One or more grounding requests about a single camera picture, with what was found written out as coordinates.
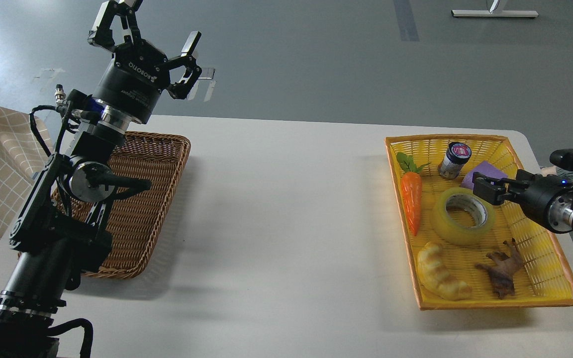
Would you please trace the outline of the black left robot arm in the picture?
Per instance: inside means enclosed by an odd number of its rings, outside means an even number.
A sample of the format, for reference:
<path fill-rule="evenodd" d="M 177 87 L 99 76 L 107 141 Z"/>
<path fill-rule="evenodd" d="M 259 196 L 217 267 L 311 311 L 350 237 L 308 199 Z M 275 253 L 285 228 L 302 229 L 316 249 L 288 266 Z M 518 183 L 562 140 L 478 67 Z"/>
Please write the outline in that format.
<path fill-rule="evenodd" d="M 163 91 L 185 100 L 202 68 L 195 49 L 201 33 L 189 34 L 180 55 L 169 58 L 143 39 L 137 26 L 140 0 L 102 3 L 88 43 L 112 54 L 97 88 L 87 95 L 55 87 L 55 105 L 30 112 L 30 130 L 45 152 L 45 167 L 9 235 L 20 252 L 0 293 L 0 358 L 55 358 L 59 336 L 83 329 L 79 356 L 92 353 L 94 328 L 87 319 L 54 325 L 66 306 L 64 291 L 97 272 L 111 252 L 107 230 L 114 202 L 152 188 L 149 179 L 119 176 L 109 167 L 125 143 L 129 124 L 146 124 Z"/>

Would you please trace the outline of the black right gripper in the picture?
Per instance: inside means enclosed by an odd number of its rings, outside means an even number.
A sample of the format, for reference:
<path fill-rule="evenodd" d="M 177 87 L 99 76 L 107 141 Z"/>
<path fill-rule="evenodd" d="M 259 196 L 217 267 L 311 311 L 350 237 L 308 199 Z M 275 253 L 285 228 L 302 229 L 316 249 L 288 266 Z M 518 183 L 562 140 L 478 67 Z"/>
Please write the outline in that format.
<path fill-rule="evenodd" d="M 527 183 L 522 190 L 512 179 L 496 179 L 473 172 L 473 195 L 491 205 L 512 201 L 530 220 L 552 233 L 570 233 L 572 229 L 573 182 L 557 175 L 543 176 L 518 170 L 516 180 Z"/>

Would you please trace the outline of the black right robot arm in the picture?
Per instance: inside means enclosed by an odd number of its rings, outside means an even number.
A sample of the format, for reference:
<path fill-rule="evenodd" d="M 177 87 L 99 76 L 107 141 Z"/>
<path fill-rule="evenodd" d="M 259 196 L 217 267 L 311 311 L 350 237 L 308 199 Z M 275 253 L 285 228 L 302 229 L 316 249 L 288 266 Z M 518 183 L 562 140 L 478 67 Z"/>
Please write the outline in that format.
<path fill-rule="evenodd" d="M 573 172 L 573 149 L 555 150 L 550 163 Z M 518 204 L 525 217 L 551 233 L 573 233 L 573 182 L 518 169 L 515 179 L 473 172 L 473 193 L 492 205 Z"/>

